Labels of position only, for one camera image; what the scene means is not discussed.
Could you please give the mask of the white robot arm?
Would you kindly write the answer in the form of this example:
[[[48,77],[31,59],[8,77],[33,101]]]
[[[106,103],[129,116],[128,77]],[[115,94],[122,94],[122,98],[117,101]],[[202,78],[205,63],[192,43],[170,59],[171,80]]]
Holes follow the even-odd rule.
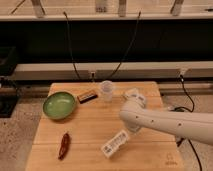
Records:
[[[119,116],[133,133],[142,127],[213,145],[213,114],[146,109],[146,98],[137,88],[124,93]]]

